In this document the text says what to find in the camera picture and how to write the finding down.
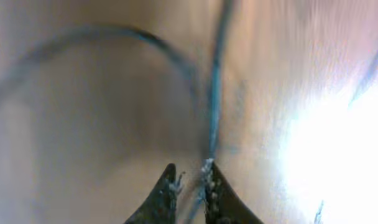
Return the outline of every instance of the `beige surface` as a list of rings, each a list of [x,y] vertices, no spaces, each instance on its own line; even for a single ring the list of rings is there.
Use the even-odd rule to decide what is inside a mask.
[[[67,27],[113,22],[167,39],[202,68],[204,81],[218,3],[0,1],[0,74]],[[279,155],[289,121],[310,99],[350,90],[377,48],[378,0],[238,1],[218,164],[265,223],[313,221],[318,204],[303,210],[303,198],[285,188]],[[116,39],[83,44],[35,69],[0,111],[0,223],[122,223],[168,162],[188,173],[186,183],[196,175],[205,119],[156,56]]]

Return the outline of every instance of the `bright light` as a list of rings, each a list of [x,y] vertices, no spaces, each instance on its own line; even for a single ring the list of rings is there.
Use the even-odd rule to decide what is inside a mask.
[[[378,223],[378,88],[348,109],[321,103],[292,122],[283,156],[290,195],[324,223]]]

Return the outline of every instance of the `blue wire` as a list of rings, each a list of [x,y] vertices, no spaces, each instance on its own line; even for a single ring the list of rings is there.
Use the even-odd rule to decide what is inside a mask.
[[[185,224],[191,224],[193,219],[195,219],[197,211],[200,209],[201,204],[203,203],[202,198],[196,198],[195,202],[189,211],[188,218],[185,220]]]
[[[210,133],[209,158],[216,156],[216,144],[219,131],[219,116],[221,113],[221,64],[225,46],[226,30],[233,11],[233,0],[224,0],[221,18],[216,33],[213,64],[211,69],[211,99],[210,99]]]
[[[323,208],[325,206],[325,201],[322,200],[319,205],[319,209],[315,215],[315,219],[313,220],[313,224],[322,224],[322,216],[323,216]]]
[[[349,107],[351,107],[351,105],[370,88],[372,81],[375,79],[377,75],[377,69],[378,69],[378,51],[374,55],[369,67],[367,68],[366,74],[363,76],[362,80],[357,85],[355,92],[352,96],[352,99],[349,102]]]
[[[59,35],[52,40],[35,47],[29,53],[18,60],[14,66],[0,79],[0,104],[27,78],[28,70],[38,63],[52,59],[56,54],[80,44],[86,40],[98,40],[113,36],[128,36],[138,40],[143,40],[159,49],[182,73],[184,79],[190,80],[194,75],[194,66],[183,57],[177,50],[171,47],[166,41],[158,38],[150,32],[133,27],[123,27],[114,25],[93,25],[83,26]]]

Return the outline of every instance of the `clamp jaw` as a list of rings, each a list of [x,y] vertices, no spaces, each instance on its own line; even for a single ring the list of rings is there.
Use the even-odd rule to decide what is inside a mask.
[[[175,223],[181,177],[176,181],[175,164],[169,164],[145,202],[124,224]],[[214,162],[205,177],[205,203],[206,224],[263,224],[234,193]]]

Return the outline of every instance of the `blue cable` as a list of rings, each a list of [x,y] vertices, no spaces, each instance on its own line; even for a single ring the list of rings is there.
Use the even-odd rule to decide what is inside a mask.
[[[0,104],[28,78],[28,74],[26,73],[38,63],[49,61],[56,54],[83,41],[99,40],[114,36],[128,36],[143,40],[164,53],[172,64],[181,71],[184,79],[190,80],[194,76],[195,68],[189,60],[166,41],[150,32],[132,27],[113,25],[83,26],[40,44],[18,60],[0,79]]]
[[[215,48],[211,69],[211,98],[210,98],[210,136],[209,158],[215,159],[219,131],[219,116],[221,114],[221,64],[225,46],[226,33],[233,12],[233,0],[224,0],[221,18],[216,33]]]
[[[352,96],[352,99],[349,102],[349,107],[351,107],[351,105],[370,88],[372,81],[375,79],[377,75],[377,69],[378,69],[378,51],[373,56],[373,59],[371,60],[371,63],[366,70],[366,73],[364,74],[363,78],[357,85],[355,92]]]

